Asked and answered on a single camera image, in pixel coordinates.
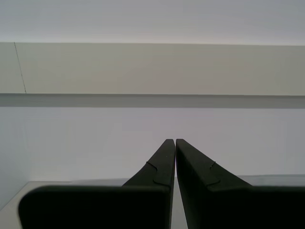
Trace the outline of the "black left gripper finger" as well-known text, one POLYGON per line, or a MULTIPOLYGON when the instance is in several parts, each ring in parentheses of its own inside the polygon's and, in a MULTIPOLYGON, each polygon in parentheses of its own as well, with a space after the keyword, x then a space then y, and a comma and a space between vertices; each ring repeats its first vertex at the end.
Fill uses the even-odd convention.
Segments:
POLYGON ((176 167, 190 229, 302 229, 303 187, 253 186, 183 139, 176 167))
POLYGON ((165 140, 122 186, 42 186, 19 202, 24 229, 168 229, 175 143, 165 140))

